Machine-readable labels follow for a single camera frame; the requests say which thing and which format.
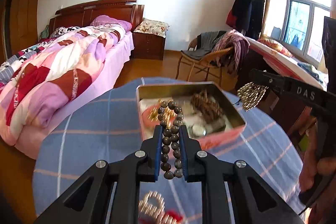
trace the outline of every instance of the wooden wardrobe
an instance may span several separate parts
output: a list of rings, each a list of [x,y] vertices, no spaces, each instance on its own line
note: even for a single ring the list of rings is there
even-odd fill
[[[10,40],[10,49],[6,49],[8,58],[36,44],[38,41],[37,0],[11,0],[7,39],[8,37]]]

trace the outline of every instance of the blue checkered tablecloth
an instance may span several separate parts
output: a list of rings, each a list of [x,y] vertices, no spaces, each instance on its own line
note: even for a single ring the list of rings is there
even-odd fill
[[[67,117],[42,143],[36,161],[33,192],[36,214],[41,214],[65,189],[97,160],[114,162],[141,146],[136,88],[141,84],[174,83],[168,78],[141,78],[112,89]],[[238,98],[225,95],[232,103]],[[298,178],[302,161],[282,128],[258,108],[245,112],[246,129],[234,142],[208,152],[220,160],[245,160],[299,213]],[[166,210],[175,210],[187,223],[202,222],[201,186],[183,179],[141,183],[140,198],[150,190],[165,199]]]

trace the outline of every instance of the metal tin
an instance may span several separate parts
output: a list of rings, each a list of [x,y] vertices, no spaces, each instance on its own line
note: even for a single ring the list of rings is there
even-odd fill
[[[138,113],[141,126],[142,139],[148,138],[145,134],[145,127],[142,120],[140,110],[140,100],[166,98],[166,97],[184,97],[192,96],[194,93],[199,93],[206,90],[208,94],[213,96],[220,107],[224,110],[226,117],[232,125],[232,129],[217,132],[199,138],[198,141],[203,150],[209,149],[218,145],[223,145],[235,140],[243,132],[246,127],[246,122],[239,112],[235,109],[229,99],[225,96],[220,87],[214,82],[187,82],[187,83],[172,83],[172,84],[156,84],[156,85],[140,85],[136,89],[136,98],[138,102]]]

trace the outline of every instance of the window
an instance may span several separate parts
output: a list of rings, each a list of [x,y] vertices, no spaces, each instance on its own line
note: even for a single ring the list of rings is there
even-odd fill
[[[301,51],[307,35],[310,6],[291,1],[290,7],[285,42]]]
[[[321,61],[324,17],[331,0],[267,0],[263,35],[282,43],[306,62]]]

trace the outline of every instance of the floral pillow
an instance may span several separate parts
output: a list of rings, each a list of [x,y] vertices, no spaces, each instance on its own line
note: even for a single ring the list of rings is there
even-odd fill
[[[134,32],[155,34],[160,37],[166,38],[166,32],[168,30],[168,27],[169,25],[165,22],[144,18],[140,25],[136,27]]]
[[[286,55],[287,57],[294,57],[294,55],[292,55],[292,53],[287,50],[281,43],[270,39],[270,38],[261,38],[258,39],[257,41],[259,41],[260,43],[263,43],[264,45],[276,50],[279,53],[282,53],[283,55]]]

